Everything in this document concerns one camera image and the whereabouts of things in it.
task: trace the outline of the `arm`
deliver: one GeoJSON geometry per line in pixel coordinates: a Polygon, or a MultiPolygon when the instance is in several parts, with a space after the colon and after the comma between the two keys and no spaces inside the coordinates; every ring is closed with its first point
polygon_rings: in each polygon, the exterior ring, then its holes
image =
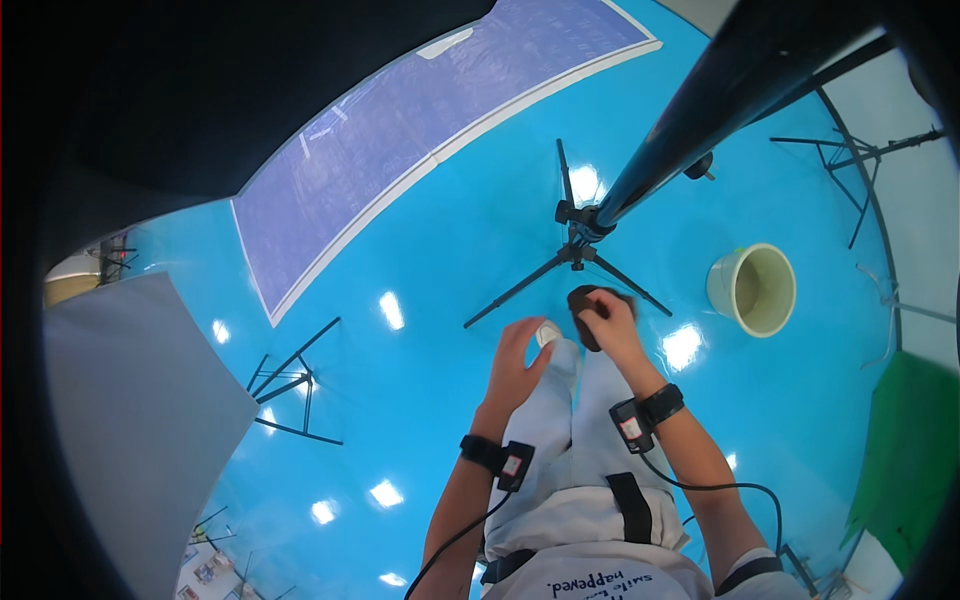
{"type": "MultiPolygon", "coordinates": [[[[602,289],[590,292],[588,298],[603,304],[610,316],[602,319],[592,310],[582,311],[577,316],[590,328],[636,397],[649,397],[665,386],[663,375],[643,351],[630,306],[602,289]]],[[[660,423],[655,433],[681,483],[694,486],[734,483],[723,453],[686,408],[660,423]]],[[[736,489],[684,491],[684,495],[700,523],[713,586],[719,588],[737,559],[748,550],[766,547],[766,542],[744,510],[736,489]]]]}
{"type": "MultiPolygon", "coordinates": [[[[553,345],[540,351],[529,369],[523,356],[543,317],[507,325],[493,358],[487,395],[473,416],[470,433],[503,445],[503,432],[514,410],[530,396],[550,360],[553,345]]],[[[430,519],[423,544],[423,564],[464,527],[487,512],[493,475],[485,468],[458,458],[444,493],[430,519]]],[[[451,544],[423,576],[412,598],[466,599],[480,545],[482,525],[451,544]]]]}

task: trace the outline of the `purple mat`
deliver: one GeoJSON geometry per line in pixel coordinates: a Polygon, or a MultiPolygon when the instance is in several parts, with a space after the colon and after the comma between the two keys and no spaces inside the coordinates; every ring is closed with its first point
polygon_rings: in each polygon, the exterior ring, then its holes
{"type": "Polygon", "coordinates": [[[421,50],[358,85],[233,200],[271,323],[365,225],[358,216],[369,221],[393,183],[431,168],[408,174],[426,156],[538,85],[654,41],[602,0],[501,1],[471,29],[435,58],[421,50]]]}

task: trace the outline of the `white border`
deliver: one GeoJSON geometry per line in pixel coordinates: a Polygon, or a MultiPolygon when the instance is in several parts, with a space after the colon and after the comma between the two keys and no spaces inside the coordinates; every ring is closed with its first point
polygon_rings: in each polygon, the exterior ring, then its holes
{"type": "Polygon", "coordinates": [[[287,314],[287,311],[294,305],[294,302],[300,297],[303,292],[313,283],[313,280],[317,278],[317,275],[328,265],[330,262],[337,256],[338,253],[354,238],[357,234],[363,230],[378,214],[380,214],[387,206],[389,206],[394,200],[399,198],[405,191],[413,187],[413,185],[423,179],[430,171],[433,171],[434,168],[440,165],[451,156],[457,153],[457,151],[463,149],[467,144],[476,138],[480,137],[484,133],[490,131],[500,123],[503,123],[510,117],[520,113],[525,108],[532,106],[533,104],[543,100],[547,96],[554,94],[569,85],[576,84],[577,82],[593,75],[594,73],[599,73],[604,69],[608,69],[612,66],[616,66],[621,62],[625,62],[630,59],[635,59],[636,57],[654,52],[659,50],[663,46],[663,42],[656,39],[653,34],[651,34],[645,27],[640,25],[632,16],[624,12],[620,7],[616,6],[611,0],[601,0],[604,4],[610,6],[615,12],[620,16],[630,22],[631,25],[635,26],[640,30],[647,39],[639,43],[621,48],[615,52],[598,57],[594,60],[590,60],[583,64],[577,65],[572,69],[557,75],[542,84],[539,84],[535,87],[531,87],[527,91],[523,92],[519,96],[516,96],[512,100],[507,101],[506,103],[500,105],[497,108],[494,108],[480,119],[474,121],[465,129],[460,130],[450,137],[446,142],[438,146],[433,151],[429,152],[426,156],[420,159],[417,164],[407,169],[399,178],[394,182],[388,185],[380,195],[374,198],[367,206],[357,213],[356,216],[350,220],[347,225],[340,230],[340,232],[326,245],[320,254],[314,258],[313,262],[307,267],[300,277],[297,278],[297,281],[287,290],[287,293],[283,295],[283,298],[280,299],[279,304],[276,306],[276,310],[271,313],[267,308],[267,303],[263,299],[263,295],[260,293],[260,287],[256,282],[256,275],[253,274],[253,268],[250,266],[250,257],[247,255],[247,247],[243,242],[243,232],[240,229],[240,224],[236,220],[236,210],[233,209],[233,199],[230,199],[230,209],[233,211],[233,222],[237,226],[237,231],[240,233],[240,246],[243,248],[244,258],[247,260],[248,268],[250,268],[251,276],[253,279],[253,287],[256,288],[256,294],[260,298],[260,304],[263,306],[264,312],[267,313],[267,318],[270,320],[270,325],[276,327],[279,324],[280,320],[283,319],[283,316],[287,314]]]}

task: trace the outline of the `hand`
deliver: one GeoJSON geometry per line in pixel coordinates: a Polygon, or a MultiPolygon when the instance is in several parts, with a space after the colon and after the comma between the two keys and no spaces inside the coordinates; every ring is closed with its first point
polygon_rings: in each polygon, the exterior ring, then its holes
{"type": "Polygon", "coordinates": [[[493,409],[500,416],[508,418],[530,397],[550,362],[553,343],[543,347],[529,369],[524,365],[524,354],[530,338],[545,320],[544,317],[527,317],[503,329],[500,345],[493,357],[487,395],[483,401],[484,406],[493,409]]]}
{"type": "Polygon", "coordinates": [[[587,324],[593,338],[614,364],[621,370],[647,360],[640,338],[636,335],[634,314],[630,304],[607,290],[597,288],[587,298],[607,309],[610,315],[604,319],[588,308],[577,313],[577,318],[587,324]]]}

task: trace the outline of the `bucket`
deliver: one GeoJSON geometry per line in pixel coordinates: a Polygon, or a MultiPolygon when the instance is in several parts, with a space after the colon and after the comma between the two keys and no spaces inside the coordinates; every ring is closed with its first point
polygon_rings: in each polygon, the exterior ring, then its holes
{"type": "Polygon", "coordinates": [[[753,244],[713,263],[707,275],[713,308],[737,321],[755,338],[768,338],[790,319],[797,299],[797,279],[779,249],[753,244]]]}

